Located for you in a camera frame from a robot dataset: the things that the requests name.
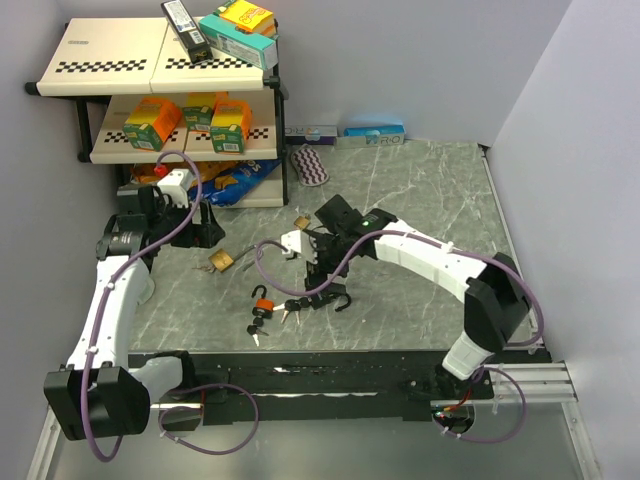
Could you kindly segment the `orange black padlock with keys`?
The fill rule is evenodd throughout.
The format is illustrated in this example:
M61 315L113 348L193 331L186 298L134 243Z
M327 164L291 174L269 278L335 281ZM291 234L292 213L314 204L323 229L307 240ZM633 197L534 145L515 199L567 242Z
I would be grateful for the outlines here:
M268 336L264 331L265 321L272 318L275 304L267 297L267 288L265 285L256 285L251 293L251 297L256 300L251 310L253 316L252 322L247 326L246 331L251 336L257 347L260 346L262 336Z

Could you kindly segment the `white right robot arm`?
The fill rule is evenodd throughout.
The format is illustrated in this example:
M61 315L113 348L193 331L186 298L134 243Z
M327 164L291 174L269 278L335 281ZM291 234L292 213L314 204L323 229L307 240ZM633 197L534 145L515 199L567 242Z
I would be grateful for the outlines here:
M511 337L535 307L533 295L511 257L481 257L436 240L381 209L361 214L336 195L315 213L319 230L296 229L284 236L307 263L305 287L314 296L333 288L355 256L402 267L434 283L463 305L463 330L437 373L438 390L459 398L472 376Z

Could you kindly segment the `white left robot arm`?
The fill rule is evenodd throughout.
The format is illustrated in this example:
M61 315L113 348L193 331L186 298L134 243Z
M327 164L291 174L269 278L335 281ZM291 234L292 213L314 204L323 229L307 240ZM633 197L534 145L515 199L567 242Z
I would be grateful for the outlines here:
M128 366L137 307L152 295L154 258L162 245L211 248L224 238L212 209L193 191L160 181L117 191L119 211L96 246L94 295L80 339L64 365L47 374L44 394L65 437L83 440L142 433L165 394L191 399L198 378L185 351L154 354Z

